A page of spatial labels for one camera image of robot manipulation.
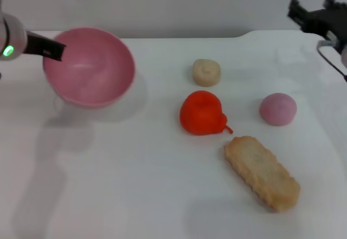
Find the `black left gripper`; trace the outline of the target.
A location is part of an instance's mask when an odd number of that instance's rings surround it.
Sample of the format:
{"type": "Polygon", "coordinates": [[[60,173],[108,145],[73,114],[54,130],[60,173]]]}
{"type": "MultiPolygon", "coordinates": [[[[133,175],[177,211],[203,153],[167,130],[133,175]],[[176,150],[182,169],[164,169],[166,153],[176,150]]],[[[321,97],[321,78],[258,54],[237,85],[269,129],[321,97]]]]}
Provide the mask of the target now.
{"type": "Polygon", "coordinates": [[[46,39],[32,31],[26,31],[27,45],[24,50],[28,55],[39,55],[53,59],[55,61],[62,61],[63,52],[66,48],[65,44],[56,42],[51,39],[46,39]]]}

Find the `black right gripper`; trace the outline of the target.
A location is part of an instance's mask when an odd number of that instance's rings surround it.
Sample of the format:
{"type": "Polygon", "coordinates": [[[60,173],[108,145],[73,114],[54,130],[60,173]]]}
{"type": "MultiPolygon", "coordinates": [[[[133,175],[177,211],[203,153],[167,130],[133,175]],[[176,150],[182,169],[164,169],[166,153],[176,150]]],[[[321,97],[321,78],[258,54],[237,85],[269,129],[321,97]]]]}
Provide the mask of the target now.
{"type": "Polygon", "coordinates": [[[339,42],[347,42],[347,6],[336,0],[324,0],[324,9],[308,12],[298,0],[290,0],[287,16],[303,32],[328,39],[333,34],[339,42]]]}

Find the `pink plastic bowl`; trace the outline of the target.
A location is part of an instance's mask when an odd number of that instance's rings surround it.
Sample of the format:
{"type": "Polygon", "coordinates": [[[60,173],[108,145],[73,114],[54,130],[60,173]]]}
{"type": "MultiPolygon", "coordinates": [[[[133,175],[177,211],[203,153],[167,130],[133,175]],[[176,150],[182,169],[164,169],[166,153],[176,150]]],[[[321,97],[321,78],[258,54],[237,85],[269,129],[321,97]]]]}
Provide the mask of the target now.
{"type": "Polygon", "coordinates": [[[63,101],[88,109],[104,108],[131,87],[136,63],[120,38],[84,27],[63,31],[54,39],[66,47],[61,61],[43,59],[43,71],[63,101]]]}

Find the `orange toy fruit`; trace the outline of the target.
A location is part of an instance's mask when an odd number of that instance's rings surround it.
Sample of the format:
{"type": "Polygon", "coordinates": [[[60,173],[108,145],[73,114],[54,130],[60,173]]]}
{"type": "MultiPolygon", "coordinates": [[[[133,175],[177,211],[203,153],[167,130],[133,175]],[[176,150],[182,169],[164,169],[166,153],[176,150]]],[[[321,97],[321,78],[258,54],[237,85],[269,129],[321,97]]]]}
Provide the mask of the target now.
{"type": "Polygon", "coordinates": [[[193,135],[218,134],[224,130],[234,133],[227,125],[219,98],[207,91],[195,91],[187,96],[179,112],[179,122],[193,135]]]}

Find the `pink round bun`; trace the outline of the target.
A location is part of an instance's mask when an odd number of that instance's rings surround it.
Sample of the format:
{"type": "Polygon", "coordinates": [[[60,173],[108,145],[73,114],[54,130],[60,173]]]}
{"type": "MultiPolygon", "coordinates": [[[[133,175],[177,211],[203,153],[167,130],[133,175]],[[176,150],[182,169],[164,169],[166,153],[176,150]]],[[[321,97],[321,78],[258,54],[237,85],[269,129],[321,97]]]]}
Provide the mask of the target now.
{"type": "Polygon", "coordinates": [[[273,93],[262,100],[259,112],[269,125],[286,126],[297,113],[297,103],[287,94],[273,93]]]}

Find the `cream steamed bun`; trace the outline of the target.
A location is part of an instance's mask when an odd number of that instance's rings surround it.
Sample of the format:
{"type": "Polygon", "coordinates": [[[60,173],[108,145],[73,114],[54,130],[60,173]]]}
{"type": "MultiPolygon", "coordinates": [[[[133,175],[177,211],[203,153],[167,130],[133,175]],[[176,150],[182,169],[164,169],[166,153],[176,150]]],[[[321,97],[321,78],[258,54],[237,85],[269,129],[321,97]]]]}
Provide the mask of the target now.
{"type": "Polygon", "coordinates": [[[193,80],[202,87],[212,87],[220,82],[221,67],[210,59],[198,59],[192,66],[193,80]]]}

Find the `long golden bread loaf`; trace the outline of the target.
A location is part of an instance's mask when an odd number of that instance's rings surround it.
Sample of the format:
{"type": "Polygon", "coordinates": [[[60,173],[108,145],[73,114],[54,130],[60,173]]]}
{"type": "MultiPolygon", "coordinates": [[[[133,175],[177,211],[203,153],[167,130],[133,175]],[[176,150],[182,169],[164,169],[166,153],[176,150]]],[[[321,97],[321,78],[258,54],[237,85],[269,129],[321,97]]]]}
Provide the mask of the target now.
{"type": "Polygon", "coordinates": [[[256,138],[235,137],[224,146],[224,155],[233,170],[268,207],[284,212],[296,206],[299,183],[256,138]]]}

